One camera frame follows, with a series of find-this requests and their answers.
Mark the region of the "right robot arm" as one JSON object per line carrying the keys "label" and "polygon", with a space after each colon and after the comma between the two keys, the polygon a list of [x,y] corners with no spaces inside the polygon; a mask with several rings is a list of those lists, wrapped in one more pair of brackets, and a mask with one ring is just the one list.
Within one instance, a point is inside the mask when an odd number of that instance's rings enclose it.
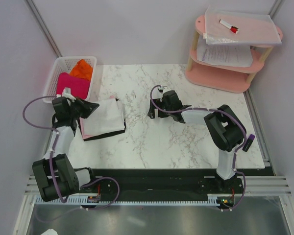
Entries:
{"label": "right robot arm", "polygon": [[192,105],[183,105],[174,90],[168,90],[156,85],[150,91],[150,106],[148,117],[155,118],[158,112],[159,118],[171,117],[182,124],[197,124],[206,126],[213,143],[219,150],[217,175],[214,182],[219,192],[227,192],[232,188],[236,170],[237,152],[246,141],[246,129],[242,122],[228,105],[218,108],[202,108]]}

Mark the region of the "pink t shirt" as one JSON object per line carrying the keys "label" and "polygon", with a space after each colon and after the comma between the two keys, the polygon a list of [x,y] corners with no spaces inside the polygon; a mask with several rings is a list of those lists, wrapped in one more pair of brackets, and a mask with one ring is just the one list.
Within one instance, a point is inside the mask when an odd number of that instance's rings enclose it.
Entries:
{"label": "pink t shirt", "polygon": [[101,135],[114,131],[110,110],[114,111],[113,105],[116,100],[114,97],[98,101],[99,106],[93,111],[88,118],[80,118],[80,129],[82,138],[98,138]]}

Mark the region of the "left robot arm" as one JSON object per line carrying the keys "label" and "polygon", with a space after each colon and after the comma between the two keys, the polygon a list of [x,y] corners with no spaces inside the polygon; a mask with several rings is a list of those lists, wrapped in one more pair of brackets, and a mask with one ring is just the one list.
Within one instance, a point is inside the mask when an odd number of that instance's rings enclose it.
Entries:
{"label": "left robot arm", "polygon": [[68,196],[79,192],[78,176],[68,159],[68,151],[79,128],[80,118],[88,118],[98,107],[81,98],[64,96],[52,101],[52,137],[44,158],[32,165],[41,198],[45,202],[60,199],[66,203]]}

